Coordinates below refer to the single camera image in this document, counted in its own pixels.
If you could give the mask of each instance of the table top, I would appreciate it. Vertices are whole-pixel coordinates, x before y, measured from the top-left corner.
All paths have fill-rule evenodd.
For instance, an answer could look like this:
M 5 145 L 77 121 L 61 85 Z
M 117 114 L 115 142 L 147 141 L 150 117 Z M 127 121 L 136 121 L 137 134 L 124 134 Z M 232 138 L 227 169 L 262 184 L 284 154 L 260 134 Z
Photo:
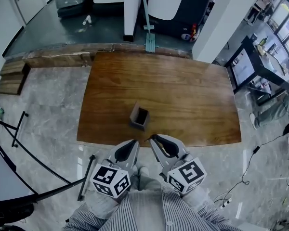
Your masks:
M 129 125 L 138 102 L 150 113 L 146 131 Z M 143 53 L 97 53 L 87 83 L 78 141 L 117 145 L 152 134 L 187 147 L 241 142 L 239 119 L 226 68 Z

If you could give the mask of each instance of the shirt sleeve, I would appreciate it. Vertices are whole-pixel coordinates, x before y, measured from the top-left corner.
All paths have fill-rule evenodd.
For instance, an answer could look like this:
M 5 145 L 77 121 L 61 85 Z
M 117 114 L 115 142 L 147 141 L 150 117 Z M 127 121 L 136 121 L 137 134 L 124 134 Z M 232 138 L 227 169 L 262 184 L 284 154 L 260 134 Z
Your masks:
M 222 231 L 240 231 L 233 227 L 230 219 L 221 215 L 209 195 L 201 187 L 196 187 L 182 198 L 201 218 L 217 226 Z
M 98 218 L 87 204 L 83 204 L 75 210 L 62 231 L 98 231 L 106 221 L 106 219 Z

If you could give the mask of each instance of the person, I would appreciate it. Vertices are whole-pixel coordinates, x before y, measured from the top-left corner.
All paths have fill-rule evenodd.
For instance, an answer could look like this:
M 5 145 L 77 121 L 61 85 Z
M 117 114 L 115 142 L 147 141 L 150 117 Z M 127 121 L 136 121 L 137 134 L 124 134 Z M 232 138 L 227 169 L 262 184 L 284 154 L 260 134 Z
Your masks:
M 269 109 L 262 112 L 259 116 L 256 117 L 255 114 L 251 113 L 250 121 L 254 129 L 258 129 L 271 121 L 280 119 L 286 114 L 289 115 L 289 94 L 284 97 L 283 100 L 276 102 Z
M 119 199 L 91 191 L 85 198 L 64 231 L 240 231 L 200 186 L 180 196 L 169 183 L 150 178 L 145 167 L 135 170 L 130 191 Z
M 250 26 L 255 22 L 257 14 L 259 11 L 264 10 L 266 6 L 270 3 L 270 0 L 257 0 L 256 3 L 251 8 L 251 11 L 247 17 L 247 19 L 244 18 L 245 21 L 248 22 Z

